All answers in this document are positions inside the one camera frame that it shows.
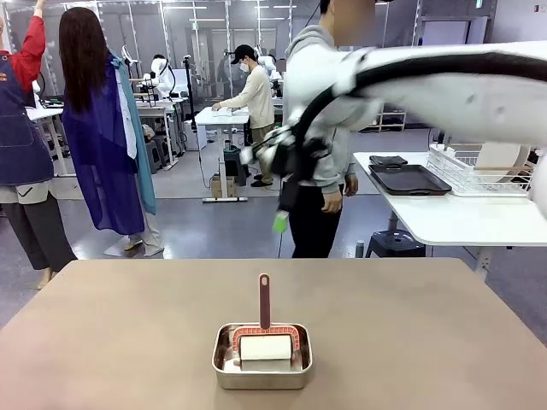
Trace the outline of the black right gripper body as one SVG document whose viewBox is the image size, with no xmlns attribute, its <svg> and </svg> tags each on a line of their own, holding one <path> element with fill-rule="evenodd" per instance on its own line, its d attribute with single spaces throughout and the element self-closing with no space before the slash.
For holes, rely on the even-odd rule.
<svg viewBox="0 0 547 410">
<path fill-rule="evenodd" d="M 287 126 L 273 131 L 272 143 L 272 173 L 295 185 L 311 181 L 319 160 L 330 155 L 322 138 L 298 141 Z"/>
</svg>

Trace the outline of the person's right hand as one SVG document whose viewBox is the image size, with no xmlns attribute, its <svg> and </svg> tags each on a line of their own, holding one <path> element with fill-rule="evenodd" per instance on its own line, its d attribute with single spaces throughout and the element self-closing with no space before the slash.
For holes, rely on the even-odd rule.
<svg viewBox="0 0 547 410">
<path fill-rule="evenodd" d="M 343 207 L 343 194 L 337 190 L 335 192 L 323 194 L 324 205 L 322 212 L 327 214 L 337 214 Z"/>
</svg>

